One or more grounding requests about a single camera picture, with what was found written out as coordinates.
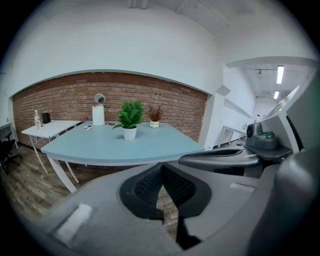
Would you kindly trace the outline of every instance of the brick wall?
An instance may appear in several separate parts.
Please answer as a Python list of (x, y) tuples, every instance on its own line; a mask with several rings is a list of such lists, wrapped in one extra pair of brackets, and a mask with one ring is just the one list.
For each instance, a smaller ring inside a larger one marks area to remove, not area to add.
[(13, 96), (14, 123), (20, 142), (29, 144), (21, 131), (34, 125), (34, 113), (50, 113), (52, 120), (92, 120), (95, 94), (106, 98), (105, 120), (118, 120), (123, 101), (135, 99), (164, 109), (161, 122), (198, 141), (207, 95), (195, 89), (157, 78), (125, 73), (81, 73), (35, 84)]

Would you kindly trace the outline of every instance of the round mirror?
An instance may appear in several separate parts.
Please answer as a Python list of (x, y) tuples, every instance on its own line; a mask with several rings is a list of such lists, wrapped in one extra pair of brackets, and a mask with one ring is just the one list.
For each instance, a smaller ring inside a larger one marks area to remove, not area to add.
[(101, 93), (97, 93), (95, 96), (94, 96), (94, 100), (97, 104), (99, 105), (102, 105), (103, 103), (105, 103), (106, 101), (106, 98), (105, 96), (103, 96)]

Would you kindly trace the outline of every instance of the ceiling light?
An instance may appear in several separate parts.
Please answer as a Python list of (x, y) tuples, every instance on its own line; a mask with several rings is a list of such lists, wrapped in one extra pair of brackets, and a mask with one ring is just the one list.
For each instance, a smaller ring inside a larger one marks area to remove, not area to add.
[(281, 84), (282, 77), (284, 76), (285, 66), (278, 66), (278, 76), (276, 78), (276, 83)]
[(276, 90), (275, 92), (274, 92), (274, 99), (278, 99), (278, 96), (279, 96), (279, 92)]

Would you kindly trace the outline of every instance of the black chair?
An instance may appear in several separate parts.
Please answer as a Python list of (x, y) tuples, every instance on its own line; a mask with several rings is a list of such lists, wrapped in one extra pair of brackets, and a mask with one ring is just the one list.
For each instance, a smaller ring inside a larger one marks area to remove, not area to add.
[(12, 132), (5, 137), (7, 141), (0, 141), (0, 163), (5, 172), (7, 172), (10, 163), (15, 163), (20, 166), (20, 163), (16, 162), (14, 159), (17, 157), (22, 158), (20, 154), (11, 156), (12, 148), (16, 142), (14, 139), (10, 140), (11, 134)]

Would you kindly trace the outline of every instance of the small pot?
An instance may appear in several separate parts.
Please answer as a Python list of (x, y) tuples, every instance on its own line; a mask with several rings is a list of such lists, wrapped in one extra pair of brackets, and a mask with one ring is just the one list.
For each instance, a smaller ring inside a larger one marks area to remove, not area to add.
[(151, 128), (158, 128), (159, 127), (159, 122), (154, 122), (154, 121), (150, 121), (150, 127)]
[(137, 127), (133, 129), (123, 128), (123, 135), (126, 141), (133, 141), (136, 138)]

